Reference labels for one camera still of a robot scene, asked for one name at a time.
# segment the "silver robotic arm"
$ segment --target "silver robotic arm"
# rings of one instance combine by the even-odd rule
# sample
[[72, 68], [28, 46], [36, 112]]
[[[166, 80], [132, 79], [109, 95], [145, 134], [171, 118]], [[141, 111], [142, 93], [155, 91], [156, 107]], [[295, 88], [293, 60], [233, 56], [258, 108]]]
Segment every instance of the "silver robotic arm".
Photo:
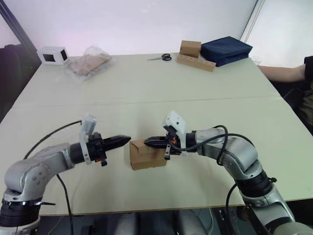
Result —
[[[170, 154], [197, 152], [217, 160], [223, 149], [224, 130], [211, 128], [185, 133], [185, 121], [174, 111], [165, 118], [163, 127], [168, 131], [166, 138], [151, 137], [145, 143], [155, 148], [166, 148], [166, 159], [170, 159]], [[250, 219], [254, 217], [258, 221], [258, 230], [261, 229], [263, 234], [313, 235], [311, 228], [295, 222], [291, 210], [273, 184], [275, 179], [268, 178], [264, 172], [253, 144], [234, 135], [227, 137], [218, 162], [236, 182], [251, 212]]]
[[128, 136], [102, 139], [99, 133], [93, 133], [95, 124], [94, 118], [85, 118], [79, 143], [45, 148], [8, 169], [4, 179], [7, 189], [0, 212], [0, 235], [37, 234], [41, 205], [55, 205], [42, 202], [45, 187], [52, 177], [82, 162], [101, 162], [105, 166], [105, 152], [121, 147], [131, 139]]

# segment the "navy blue bag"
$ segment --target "navy blue bag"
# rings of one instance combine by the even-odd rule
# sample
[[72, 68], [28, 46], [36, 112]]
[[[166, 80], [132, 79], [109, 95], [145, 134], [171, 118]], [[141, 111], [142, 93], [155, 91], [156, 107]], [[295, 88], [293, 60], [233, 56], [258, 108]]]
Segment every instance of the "navy blue bag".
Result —
[[204, 59], [215, 62], [216, 66], [222, 66], [249, 56], [252, 46], [235, 38], [220, 38], [201, 45], [201, 55]]

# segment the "white table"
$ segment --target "white table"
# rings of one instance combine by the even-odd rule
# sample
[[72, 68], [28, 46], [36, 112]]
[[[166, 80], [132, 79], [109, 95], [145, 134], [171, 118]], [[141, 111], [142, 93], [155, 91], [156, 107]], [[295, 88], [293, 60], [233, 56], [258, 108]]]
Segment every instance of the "white table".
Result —
[[279, 96], [249, 58], [208, 72], [178, 64], [176, 54], [171, 61], [147, 61], [158, 56], [116, 56], [112, 67], [84, 84], [63, 66], [41, 65], [14, 107]]
[[[162, 121], [172, 109], [184, 117], [187, 131], [224, 124], [229, 131], [250, 138], [268, 176], [278, 179], [276, 185], [285, 200], [313, 196], [313, 138], [281, 97], [16, 105], [0, 124], [0, 179], [45, 134], [85, 113], [97, 117], [95, 130], [103, 137], [126, 134], [138, 140], [163, 135]], [[80, 126], [72, 126], [57, 133], [38, 150], [62, 142], [78, 142], [79, 129]], [[222, 206], [234, 183], [214, 160], [196, 154], [172, 156], [165, 167], [138, 171], [131, 169], [128, 145], [107, 152], [107, 156], [105, 167], [99, 163], [79, 164], [61, 174], [74, 214]], [[4, 189], [1, 180], [0, 191]], [[55, 178], [48, 184], [43, 200], [57, 205], [42, 206], [41, 214], [67, 214], [64, 192]], [[236, 189], [230, 204], [242, 203]]]

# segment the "small cardboard box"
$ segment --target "small cardboard box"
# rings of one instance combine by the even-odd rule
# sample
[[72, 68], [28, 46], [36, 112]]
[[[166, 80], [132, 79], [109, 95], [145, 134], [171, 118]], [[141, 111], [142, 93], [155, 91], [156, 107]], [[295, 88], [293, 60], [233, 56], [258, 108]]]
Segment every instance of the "small cardboard box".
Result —
[[182, 41], [179, 53], [194, 58], [198, 58], [201, 50], [201, 42], [195, 41]]
[[213, 71], [216, 65], [216, 63], [211, 62], [211, 61], [198, 59], [198, 58], [194, 58], [194, 57], [186, 56], [186, 55], [178, 55], [177, 62], [183, 65], [188, 65], [191, 67], [195, 67], [201, 70], [207, 70], [210, 72]]
[[156, 149], [144, 144], [144, 140], [130, 141], [131, 166], [133, 170], [165, 166], [165, 149]]

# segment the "white wall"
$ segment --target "white wall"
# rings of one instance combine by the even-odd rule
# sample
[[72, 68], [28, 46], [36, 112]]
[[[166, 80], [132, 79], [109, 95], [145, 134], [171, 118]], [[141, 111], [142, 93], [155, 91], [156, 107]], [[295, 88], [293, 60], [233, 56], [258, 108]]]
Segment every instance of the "white wall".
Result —
[[181, 40], [240, 38], [255, 0], [5, 0], [34, 45], [110, 54], [178, 51]]
[[15, 34], [0, 15], [0, 48], [8, 44], [20, 44]]
[[247, 43], [260, 65], [303, 64], [313, 55], [313, 0], [266, 0]]

